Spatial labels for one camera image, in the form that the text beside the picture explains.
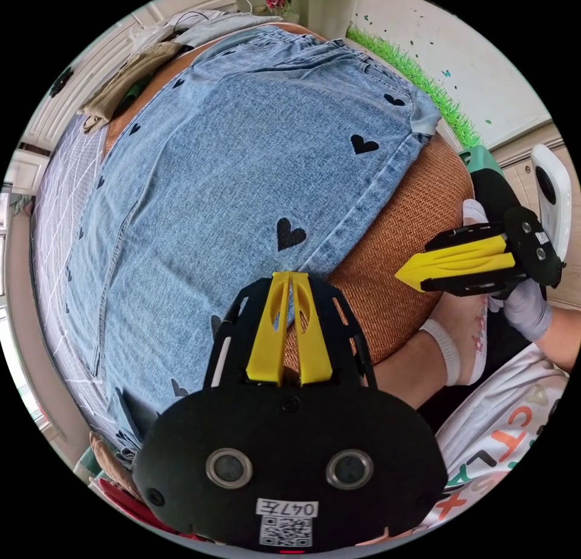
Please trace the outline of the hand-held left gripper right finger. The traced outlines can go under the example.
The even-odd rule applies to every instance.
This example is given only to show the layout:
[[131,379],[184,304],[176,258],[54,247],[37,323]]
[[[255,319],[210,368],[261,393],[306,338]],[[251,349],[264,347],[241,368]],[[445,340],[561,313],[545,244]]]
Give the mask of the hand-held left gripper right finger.
[[328,382],[332,377],[332,365],[306,273],[292,273],[292,294],[300,383],[312,385]]

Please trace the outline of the person's right hand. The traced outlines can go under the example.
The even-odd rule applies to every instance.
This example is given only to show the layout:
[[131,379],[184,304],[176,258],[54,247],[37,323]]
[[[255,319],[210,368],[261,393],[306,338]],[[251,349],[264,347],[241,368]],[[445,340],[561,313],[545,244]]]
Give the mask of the person's right hand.
[[531,279],[518,284],[504,300],[498,293],[489,294],[488,308],[494,313],[502,312],[508,324],[529,342],[536,342],[547,333],[553,316],[540,285]]

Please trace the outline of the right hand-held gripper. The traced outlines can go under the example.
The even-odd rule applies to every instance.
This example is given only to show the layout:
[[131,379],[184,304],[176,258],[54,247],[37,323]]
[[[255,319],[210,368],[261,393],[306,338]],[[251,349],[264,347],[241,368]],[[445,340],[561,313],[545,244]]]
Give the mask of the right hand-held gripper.
[[512,207],[500,221],[438,234],[395,278],[419,284],[423,292],[458,297],[498,293],[506,298],[527,279],[556,287],[562,270],[563,262],[536,214],[525,207]]

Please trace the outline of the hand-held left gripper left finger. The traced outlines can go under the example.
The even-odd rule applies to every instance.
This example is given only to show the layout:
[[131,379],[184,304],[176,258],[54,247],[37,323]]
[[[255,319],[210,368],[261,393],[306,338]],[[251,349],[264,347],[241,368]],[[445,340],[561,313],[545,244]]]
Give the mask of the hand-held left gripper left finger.
[[252,382],[283,380],[290,284],[289,272],[273,273],[246,367]]

